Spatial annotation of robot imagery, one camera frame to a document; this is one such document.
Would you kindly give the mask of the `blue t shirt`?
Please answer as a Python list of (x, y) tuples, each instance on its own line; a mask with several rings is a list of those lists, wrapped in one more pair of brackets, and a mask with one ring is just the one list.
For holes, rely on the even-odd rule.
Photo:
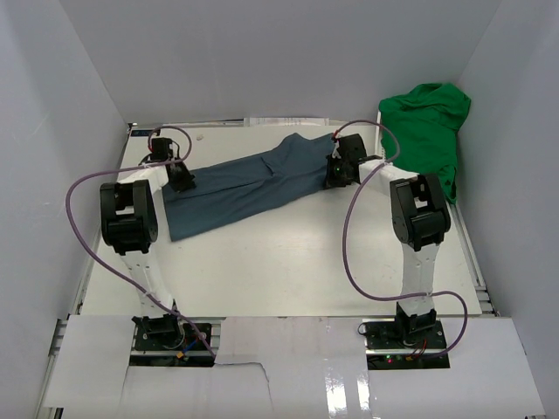
[(327, 157), (335, 150), (329, 134), (309, 140), (290, 134), (275, 148), (194, 171), (196, 187), (163, 191), (173, 242), (274, 210), (319, 192)]

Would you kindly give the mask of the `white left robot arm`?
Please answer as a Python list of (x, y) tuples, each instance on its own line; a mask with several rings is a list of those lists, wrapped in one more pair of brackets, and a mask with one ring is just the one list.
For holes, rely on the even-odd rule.
[(179, 147), (170, 138), (152, 141), (142, 168), (120, 182), (100, 186), (101, 233), (127, 267), (141, 303), (141, 316), (134, 317), (139, 336), (168, 350), (183, 346), (185, 329), (169, 311), (176, 303), (159, 267), (155, 244), (159, 236), (156, 203), (166, 186), (174, 192), (196, 187), (195, 176), (180, 159)]

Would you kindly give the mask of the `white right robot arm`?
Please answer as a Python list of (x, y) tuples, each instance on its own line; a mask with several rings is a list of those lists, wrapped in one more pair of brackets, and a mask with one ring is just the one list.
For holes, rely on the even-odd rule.
[(377, 155), (368, 156), (358, 134), (335, 140), (327, 157), (325, 187), (369, 186), (390, 199), (391, 225), (403, 250), (403, 279), (396, 300), (394, 335), (413, 348), (435, 327), (432, 301), (435, 259), (451, 226), (438, 177), (406, 171)]

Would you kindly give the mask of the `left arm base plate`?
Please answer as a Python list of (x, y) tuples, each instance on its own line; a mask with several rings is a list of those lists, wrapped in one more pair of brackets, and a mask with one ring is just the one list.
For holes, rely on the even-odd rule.
[(131, 367), (213, 367), (213, 356), (190, 325), (181, 324), (175, 337), (149, 336), (138, 326), (132, 340)]

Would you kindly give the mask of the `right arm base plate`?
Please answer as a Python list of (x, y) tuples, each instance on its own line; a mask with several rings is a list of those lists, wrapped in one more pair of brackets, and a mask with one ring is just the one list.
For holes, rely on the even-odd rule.
[(411, 340), (399, 334), (393, 320), (364, 321), (357, 332), (365, 340), (369, 371), (449, 369), (451, 366), (448, 354), (436, 356), (446, 350), (445, 333), (439, 320), (431, 330)]

